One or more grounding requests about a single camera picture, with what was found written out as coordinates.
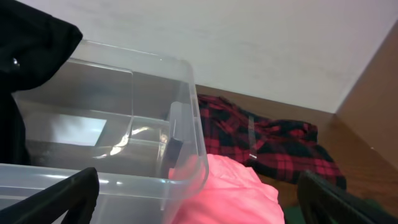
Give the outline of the clear plastic storage container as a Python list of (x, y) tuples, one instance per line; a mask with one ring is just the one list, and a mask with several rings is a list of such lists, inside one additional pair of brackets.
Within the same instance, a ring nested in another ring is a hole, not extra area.
[[(92, 223), (171, 223), (208, 177), (191, 66), (84, 40), (43, 85), (13, 98), (30, 164), (1, 165), (1, 207), (87, 168), (98, 171)], [(95, 146), (43, 141), (47, 119), (105, 119)]]

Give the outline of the black trousers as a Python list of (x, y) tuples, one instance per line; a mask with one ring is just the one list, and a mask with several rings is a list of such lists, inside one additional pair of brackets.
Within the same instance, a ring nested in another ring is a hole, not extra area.
[(82, 40), (77, 26), (15, 0), (1, 1), (1, 162), (30, 164), (13, 93), (49, 81)]

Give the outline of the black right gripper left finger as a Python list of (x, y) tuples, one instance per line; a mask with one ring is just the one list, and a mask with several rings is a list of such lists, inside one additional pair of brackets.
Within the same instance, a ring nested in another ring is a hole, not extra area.
[(25, 200), (1, 210), (1, 223), (85, 224), (91, 221), (99, 195), (97, 170), (88, 167)]

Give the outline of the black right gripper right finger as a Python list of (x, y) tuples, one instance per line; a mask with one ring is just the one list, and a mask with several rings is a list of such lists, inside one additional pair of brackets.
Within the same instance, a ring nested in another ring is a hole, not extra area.
[(397, 224), (397, 218), (310, 171), (301, 173), (297, 198), (306, 223)]

